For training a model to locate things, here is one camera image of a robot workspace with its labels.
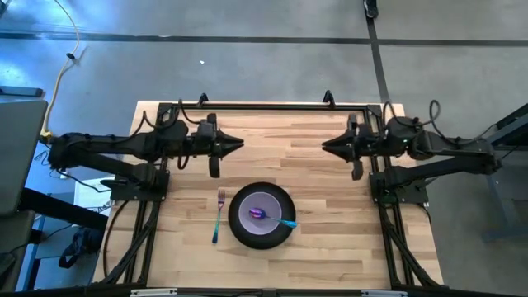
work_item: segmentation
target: concrete floor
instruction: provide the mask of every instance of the concrete floor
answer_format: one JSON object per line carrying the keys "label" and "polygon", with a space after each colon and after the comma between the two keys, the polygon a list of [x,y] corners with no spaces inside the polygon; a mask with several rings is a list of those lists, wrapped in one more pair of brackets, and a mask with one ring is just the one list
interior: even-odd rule
{"label": "concrete floor", "polygon": [[[378,1],[380,39],[528,40],[523,0]],[[369,38],[361,0],[62,2],[87,33]],[[11,0],[0,18],[0,34],[71,31],[52,1]],[[0,84],[41,87],[49,99],[74,42],[0,36]],[[393,102],[403,103],[410,116],[427,118],[429,101],[437,99],[444,133],[472,137],[527,102],[524,45],[381,45],[379,51]],[[64,75],[51,116],[56,134],[126,134],[138,100],[197,100],[202,92],[211,100],[320,101],[331,89],[340,102],[381,100],[368,44],[83,41],[80,50],[79,65]],[[514,153],[509,162],[517,157]],[[102,176],[82,168],[73,174]],[[71,181],[49,177],[37,163],[27,186],[73,190]],[[484,244],[480,239],[499,225],[484,178],[442,177],[428,192],[445,283],[525,295],[528,240]]]}

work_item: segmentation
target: yellow cable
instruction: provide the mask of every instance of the yellow cable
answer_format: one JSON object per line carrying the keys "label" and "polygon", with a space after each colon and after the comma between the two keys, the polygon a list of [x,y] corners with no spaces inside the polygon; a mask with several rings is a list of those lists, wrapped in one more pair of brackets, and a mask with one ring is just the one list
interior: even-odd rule
{"label": "yellow cable", "polygon": [[[79,47],[79,31],[77,29],[77,26],[75,26],[75,22],[73,21],[72,17],[69,15],[69,13],[64,9],[64,7],[59,3],[59,0],[55,0],[55,3],[59,5],[59,7],[63,10],[63,12],[68,16],[68,19],[72,22],[73,29],[75,30],[75,35],[77,36],[77,43],[75,44],[75,48],[73,48],[72,55],[75,55],[75,52],[77,51],[77,48]],[[57,91],[59,90],[59,84],[60,79],[63,77],[64,71],[66,70],[66,67],[68,66],[70,58],[66,59],[66,62],[64,62],[63,67],[60,69],[59,76],[57,77],[57,81],[55,82],[55,87],[53,89],[53,95],[51,96],[51,100],[49,101],[48,109],[46,110],[45,116],[44,116],[44,124],[42,125],[42,129],[40,130],[40,136],[43,136],[45,138],[50,137],[52,134],[48,130],[48,122],[50,121],[50,113],[51,109],[53,108],[53,104],[55,103],[55,98],[57,98]]]}

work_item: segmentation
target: black bowl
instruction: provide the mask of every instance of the black bowl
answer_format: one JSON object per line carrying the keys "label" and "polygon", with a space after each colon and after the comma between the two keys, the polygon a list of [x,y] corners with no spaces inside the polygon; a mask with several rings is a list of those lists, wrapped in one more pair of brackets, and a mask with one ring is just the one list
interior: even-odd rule
{"label": "black bowl", "polygon": [[254,219],[249,209],[258,207],[272,218],[295,221],[295,206],[280,186],[256,182],[245,186],[229,206],[229,227],[234,236],[250,248],[268,249],[283,243],[292,229],[273,219]]}

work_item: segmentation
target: fork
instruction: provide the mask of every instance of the fork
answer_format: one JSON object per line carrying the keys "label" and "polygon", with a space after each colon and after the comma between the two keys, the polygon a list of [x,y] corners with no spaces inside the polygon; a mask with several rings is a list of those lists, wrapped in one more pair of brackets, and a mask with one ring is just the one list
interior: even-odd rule
{"label": "fork", "polygon": [[225,203],[225,191],[218,190],[218,217],[216,217],[216,226],[214,227],[213,243],[218,242],[218,229],[220,227],[220,213]]}

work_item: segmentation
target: wooden table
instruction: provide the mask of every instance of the wooden table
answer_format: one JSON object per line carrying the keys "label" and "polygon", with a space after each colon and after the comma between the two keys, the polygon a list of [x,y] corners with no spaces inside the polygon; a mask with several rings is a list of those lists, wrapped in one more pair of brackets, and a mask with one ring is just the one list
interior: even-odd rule
{"label": "wooden table", "polygon": [[[157,101],[138,102],[132,130],[143,110],[155,119]],[[402,115],[403,107],[395,105]],[[211,112],[188,111],[192,119]],[[153,247],[148,286],[281,289],[389,288],[380,217],[365,174],[351,179],[351,164],[321,149],[321,143],[342,134],[350,111],[214,111],[222,131],[245,145],[220,163],[221,178],[209,177],[207,158],[192,158],[183,171],[169,162],[171,182],[163,202]],[[190,130],[195,125],[187,124]],[[134,158],[125,161],[137,163]],[[407,157],[393,164],[413,166]],[[229,202],[243,186],[273,182],[294,200],[299,226],[285,243],[266,251],[243,246],[227,221]],[[227,192],[219,241],[211,243],[217,214],[217,191]],[[130,245],[137,202],[117,218],[108,245],[109,267]],[[435,244],[426,214],[402,205],[408,246],[431,277],[441,283]],[[134,279],[140,271],[139,251]],[[401,257],[395,253],[400,279]],[[102,278],[101,257],[94,281]]]}

